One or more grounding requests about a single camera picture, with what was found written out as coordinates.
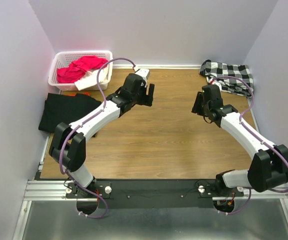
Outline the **black floral print t-shirt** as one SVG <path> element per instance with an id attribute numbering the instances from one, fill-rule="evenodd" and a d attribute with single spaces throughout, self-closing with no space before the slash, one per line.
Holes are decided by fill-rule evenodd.
<path id="1" fill-rule="evenodd" d="M 60 123 L 75 122 L 101 105 L 93 97 L 77 93 L 75 95 L 62 95 L 49 93 L 44 104 L 44 111 L 38 130 L 53 133 Z"/>

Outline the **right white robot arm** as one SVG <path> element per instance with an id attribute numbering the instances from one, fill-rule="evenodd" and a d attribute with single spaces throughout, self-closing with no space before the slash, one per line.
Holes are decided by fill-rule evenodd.
<path id="1" fill-rule="evenodd" d="M 217 174 L 215 185 L 218 191 L 242 187 L 261 193 L 288 183 L 288 148 L 264 138 L 235 107 L 224 105 L 218 86 L 203 86 L 196 96 L 192 112 L 227 131 L 251 158 L 249 169 Z"/>

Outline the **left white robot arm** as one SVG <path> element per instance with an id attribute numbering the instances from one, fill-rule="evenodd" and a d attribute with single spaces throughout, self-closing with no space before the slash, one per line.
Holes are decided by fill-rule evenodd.
<path id="1" fill-rule="evenodd" d="M 135 105 L 152 106 L 154 84 L 147 84 L 150 70 L 128 74 L 123 85 L 83 118 L 55 128 L 49 155 L 82 187 L 94 191 L 95 177 L 87 170 L 86 143 L 101 128 L 118 119 Z"/>

